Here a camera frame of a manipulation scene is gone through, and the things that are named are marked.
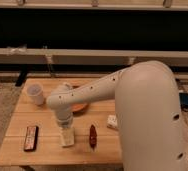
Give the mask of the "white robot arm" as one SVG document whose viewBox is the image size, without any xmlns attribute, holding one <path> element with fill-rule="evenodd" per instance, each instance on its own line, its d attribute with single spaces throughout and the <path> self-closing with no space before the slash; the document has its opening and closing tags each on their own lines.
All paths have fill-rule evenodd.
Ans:
<svg viewBox="0 0 188 171">
<path fill-rule="evenodd" d="M 179 91 L 167 65 L 141 62 L 76 89 L 60 85 L 47 106 L 66 128 L 71 105 L 109 99 L 115 101 L 124 171 L 186 171 Z"/>
</svg>

